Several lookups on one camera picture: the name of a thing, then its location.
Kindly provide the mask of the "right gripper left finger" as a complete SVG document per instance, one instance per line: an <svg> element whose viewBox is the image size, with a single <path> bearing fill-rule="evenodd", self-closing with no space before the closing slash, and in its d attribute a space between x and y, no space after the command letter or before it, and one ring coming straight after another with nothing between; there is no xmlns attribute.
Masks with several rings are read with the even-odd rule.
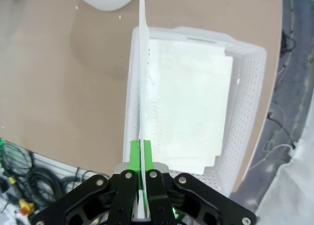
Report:
<svg viewBox="0 0 314 225"><path fill-rule="evenodd" d="M31 225L132 225L140 184L140 142L131 141L130 160L107 179L96 174L34 215Z"/></svg>

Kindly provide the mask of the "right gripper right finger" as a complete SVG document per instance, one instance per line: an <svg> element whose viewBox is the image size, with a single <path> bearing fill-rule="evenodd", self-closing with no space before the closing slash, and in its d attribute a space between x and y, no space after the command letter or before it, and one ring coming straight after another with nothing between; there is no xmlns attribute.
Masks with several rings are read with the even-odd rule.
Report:
<svg viewBox="0 0 314 225"><path fill-rule="evenodd" d="M189 173L172 177L167 165L153 162L151 142L143 141L145 190L152 225L186 225L174 211L199 225L256 225L257 216Z"/></svg>

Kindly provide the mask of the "white paper sheet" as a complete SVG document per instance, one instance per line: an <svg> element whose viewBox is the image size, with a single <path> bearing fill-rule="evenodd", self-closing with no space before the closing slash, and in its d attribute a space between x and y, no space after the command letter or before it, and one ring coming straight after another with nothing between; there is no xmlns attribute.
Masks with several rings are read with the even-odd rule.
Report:
<svg viewBox="0 0 314 225"><path fill-rule="evenodd" d="M150 217L149 205L147 200L147 188L146 188L146 172L145 172L145 155L144 155L144 137L145 137L145 103L146 103L146 70L148 60L148 40L149 29L146 22L145 15L145 0L139 0L139 103L140 103L140 157L141 157L141 177L143 188L143 203L145 218Z"/></svg>

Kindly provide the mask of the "white paper stack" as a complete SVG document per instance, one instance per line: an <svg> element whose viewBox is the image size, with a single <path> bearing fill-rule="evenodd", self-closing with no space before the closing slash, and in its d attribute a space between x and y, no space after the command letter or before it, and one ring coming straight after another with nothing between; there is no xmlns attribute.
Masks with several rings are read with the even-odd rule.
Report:
<svg viewBox="0 0 314 225"><path fill-rule="evenodd" d="M154 161L202 174L221 154L233 58L209 43L150 39L143 121Z"/></svg>

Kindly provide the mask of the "yellow red plug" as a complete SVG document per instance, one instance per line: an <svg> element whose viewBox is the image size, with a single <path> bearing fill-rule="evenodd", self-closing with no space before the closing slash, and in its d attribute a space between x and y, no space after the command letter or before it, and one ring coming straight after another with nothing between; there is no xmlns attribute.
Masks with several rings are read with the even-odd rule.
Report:
<svg viewBox="0 0 314 225"><path fill-rule="evenodd" d="M19 200L19 205L20 205L20 213L23 216L31 214L35 211L34 203L27 202L24 199Z"/></svg>

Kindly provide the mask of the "white perforated plastic basket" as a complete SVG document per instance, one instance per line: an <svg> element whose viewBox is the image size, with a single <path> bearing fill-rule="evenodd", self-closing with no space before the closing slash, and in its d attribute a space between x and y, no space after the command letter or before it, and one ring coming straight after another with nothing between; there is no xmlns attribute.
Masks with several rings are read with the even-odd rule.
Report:
<svg viewBox="0 0 314 225"><path fill-rule="evenodd" d="M229 196L236 189L237 179L243 175L240 169L257 115L266 51L260 46L241 42L215 31L189 27L148 29L149 40L209 43L223 47L226 54L233 58L221 154L215 158L214 165L206 167L202 174L191 173L220 193ZM131 40L126 100L123 146L125 162L129 160L130 142L139 139L139 76L139 28L135 28Z"/></svg>

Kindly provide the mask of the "white cover sheet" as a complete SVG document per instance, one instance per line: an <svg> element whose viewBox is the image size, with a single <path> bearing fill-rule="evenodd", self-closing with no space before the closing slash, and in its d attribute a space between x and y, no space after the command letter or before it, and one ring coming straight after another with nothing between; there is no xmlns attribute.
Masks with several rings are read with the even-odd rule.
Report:
<svg viewBox="0 0 314 225"><path fill-rule="evenodd" d="M278 169L257 216L257 225L314 225L314 127L305 128L294 158Z"/></svg>

